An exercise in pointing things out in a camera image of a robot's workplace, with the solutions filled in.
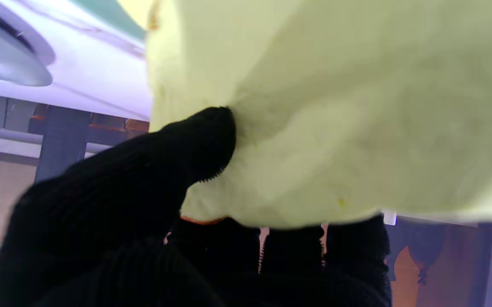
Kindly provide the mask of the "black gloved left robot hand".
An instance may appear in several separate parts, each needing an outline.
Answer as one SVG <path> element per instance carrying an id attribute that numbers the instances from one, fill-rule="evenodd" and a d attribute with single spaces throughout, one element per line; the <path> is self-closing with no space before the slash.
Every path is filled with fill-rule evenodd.
<path id="1" fill-rule="evenodd" d="M 382 214 L 259 228 L 180 217 L 230 162 L 236 124 L 209 107 L 32 185 L 0 246 L 0 307 L 390 307 Z"/>

